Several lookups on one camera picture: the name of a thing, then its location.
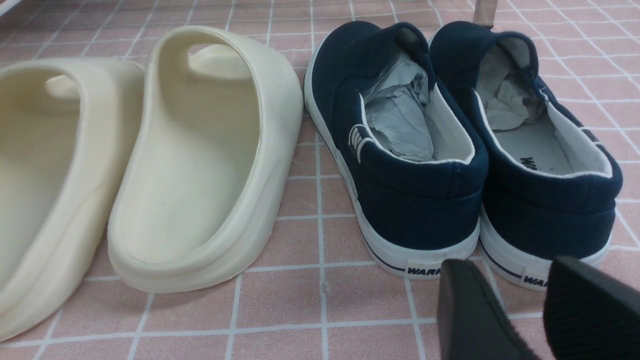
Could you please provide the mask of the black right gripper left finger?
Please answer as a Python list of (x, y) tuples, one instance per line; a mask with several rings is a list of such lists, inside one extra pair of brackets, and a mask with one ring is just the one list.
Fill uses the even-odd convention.
[(437, 324), (442, 360), (537, 360), (471, 260), (441, 264)]

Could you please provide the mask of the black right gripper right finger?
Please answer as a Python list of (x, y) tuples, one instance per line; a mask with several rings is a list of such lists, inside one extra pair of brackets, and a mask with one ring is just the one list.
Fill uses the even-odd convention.
[(551, 263), (542, 323), (557, 360), (640, 357), (638, 290), (582, 260)]

